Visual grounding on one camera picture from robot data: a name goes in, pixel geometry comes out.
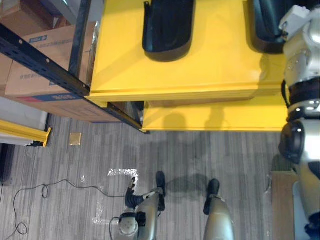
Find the wooden board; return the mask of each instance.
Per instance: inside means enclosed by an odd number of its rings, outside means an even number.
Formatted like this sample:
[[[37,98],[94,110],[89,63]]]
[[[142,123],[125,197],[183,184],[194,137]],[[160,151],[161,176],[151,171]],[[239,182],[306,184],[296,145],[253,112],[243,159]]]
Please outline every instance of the wooden board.
[[[290,171],[272,172],[273,240],[295,239],[292,187],[298,176]]]

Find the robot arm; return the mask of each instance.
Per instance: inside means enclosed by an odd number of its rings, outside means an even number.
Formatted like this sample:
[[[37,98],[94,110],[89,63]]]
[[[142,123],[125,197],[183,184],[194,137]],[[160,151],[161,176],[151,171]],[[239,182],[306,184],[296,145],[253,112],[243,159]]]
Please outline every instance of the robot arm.
[[[293,6],[279,28],[286,43],[282,95],[288,124],[281,133],[280,153],[295,164],[311,238],[320,234],[320,8]],[[289,101],[285,86],[289,89]]]

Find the black cable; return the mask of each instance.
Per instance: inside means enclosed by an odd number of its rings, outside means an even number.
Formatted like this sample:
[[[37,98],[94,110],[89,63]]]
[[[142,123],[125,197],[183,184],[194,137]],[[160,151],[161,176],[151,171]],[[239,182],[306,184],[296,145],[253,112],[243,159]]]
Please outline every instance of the black cable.
[[[110,222],[109,222],[109,234],[110,234],[111,240],[114,240],[114,239],[112,238],[112,233],[111,233],[111,223],[112,223],[113,220],[115,220],[115,219],[118,219],[118,220],[119,220],[119,217],[114,216],[114,217],[110,220]]]
[[[288,101],[287,94],[286,94],[286,85],[287,85],[286,80],[283,80],[281,83],[281,95],[283,97],[286,108],[288,109],[290,107],[290,103]]]
[[[104,196],[106,196],[108,198],[124,198],[125,197],[125,196],[110,196],[107,193],[105,193],[102,190],[100,190],[97,186],[76,186],[73,183],[71,183],[68,179],[62,179],[60,181],[57,181],[57,182],[54,182],[54,183],[49,183],[49,184],[40,184],[38,186],[34,186],[34,187],[30,187],[30,188],[22,188],[22,189],[20,189],[19,191],[16,192],[16,194],[15,194],[15,196],[13,198],[14,227],[15,227],[15,230],[5,240],[10,239],[16,232],[18,232],[20,235],[26,235],[28,233],[28,228],[27,228],[27,225],[25,223],[19,222],[17,224],[17,211],[16,211],[16,198],[17,198],[17,195],[21,191],[29,191],[29,190],[34,190],[34,189],[37,189],[39,187],[42,187],[42,190],[41,190],[42,198],[46,199],[48,197],[48,194],[49,194],[49,188],[48,187],[49,186],[53,186],[53,185],[57,185],[57,184],[62,183],[62,182],[67,182],[68,184],[70,184],[72,187],[74,187],[76,189],[96,189],[96,190],[98,190],[100,193],[102,193]]]

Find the blue printed logo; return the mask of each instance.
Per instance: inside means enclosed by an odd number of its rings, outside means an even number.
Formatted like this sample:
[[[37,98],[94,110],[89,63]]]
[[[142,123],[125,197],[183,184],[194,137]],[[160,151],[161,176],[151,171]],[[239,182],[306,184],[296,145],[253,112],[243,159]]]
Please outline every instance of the blue printed logo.
[[[30,38],[29,43],[32,44],[32,43],[36,43],[36,42],[40,42],[40,41],[45,41],[47,39],[48,39],[47,35],[37,36],[37,37],[34,37],[34,38]]]

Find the power cord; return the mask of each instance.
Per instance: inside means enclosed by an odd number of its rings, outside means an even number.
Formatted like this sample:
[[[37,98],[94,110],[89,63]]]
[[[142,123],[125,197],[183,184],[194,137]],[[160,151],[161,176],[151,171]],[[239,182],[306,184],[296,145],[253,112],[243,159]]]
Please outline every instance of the power cord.
[[[20,235],[26,235],[28,233],[28,228],[27,228],[25,223],[19,222],[17,224],[17,211],[16,211],[16,198],[17,198],[17,195],[21,191],[29,191],[29,190],[34,190],[34,189],[37,189],[39,187],[42,187],[42,191],[41,191],[42,198],[46,199],[48,197],[48,193],[49,193],[49,188],[48,187],[49,186],[53,186],[53,185],[57,185],[57,184],[62,183],[62,182],[67,182],[68,184],[70,184],[72,187],[74,187],[76,189],[81,189],[81,190],[82,189],[96,189],[96,190],[98,190],[100,193],[102,193],[104,196],[106,196],[108,198],[124,198],[125,197],[124,195],[121,195],[121,196],[110,196],[107,193],[105,193],[102,190],[100,190],[97,186],[76,186],[73,183],[71,183],[68,179],[63,179],[63,180],[60,180],[60,181],[57,181],[57,182],[54,182],[54,183],[49,183],[49,184],[41,184],[41,185],[30,187],[30,188],[22,188],[22,189],[20,189],[19,191],[16,192],[16,194],[15,194],[15,196],[13,198],[14,227],[15,227],[15,230],[5,240],[10,239],[15,233],[19,233]]]
[[[116,220],[116,219],[119,220],[119,217],[114,216],[113,218],[111,218],[111,220],[110,220],[110,222],[109,222],[109,234],[110,234],[111,240],[114,240],[114,239],[112,238],[112,233],[111,233],[111,223],[113,222],[113,220]]]

